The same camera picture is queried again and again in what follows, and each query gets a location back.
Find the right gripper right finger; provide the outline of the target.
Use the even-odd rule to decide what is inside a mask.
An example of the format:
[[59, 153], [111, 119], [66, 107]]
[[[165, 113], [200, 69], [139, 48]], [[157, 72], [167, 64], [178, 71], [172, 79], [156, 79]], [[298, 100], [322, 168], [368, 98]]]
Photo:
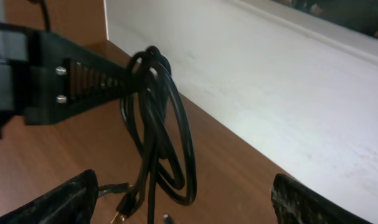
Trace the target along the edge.
[[279, 224], [370, 224], [286, 174], [277, 174], [271, 200]]

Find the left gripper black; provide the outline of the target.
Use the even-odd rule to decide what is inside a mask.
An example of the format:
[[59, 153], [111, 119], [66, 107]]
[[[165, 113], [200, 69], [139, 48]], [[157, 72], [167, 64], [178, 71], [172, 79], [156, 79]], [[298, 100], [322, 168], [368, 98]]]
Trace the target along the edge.
[[144, 88], [135, 75], [54, 32], [0, 22], [0, 139], [15, 115], [57, 124]]

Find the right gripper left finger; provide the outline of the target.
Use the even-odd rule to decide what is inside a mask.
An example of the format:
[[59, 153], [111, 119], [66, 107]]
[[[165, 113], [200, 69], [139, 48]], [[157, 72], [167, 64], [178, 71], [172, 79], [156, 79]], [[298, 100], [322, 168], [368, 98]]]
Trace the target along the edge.
[[91, 169], [0, 217], [0, 224], [90, 224], [98, 198]]

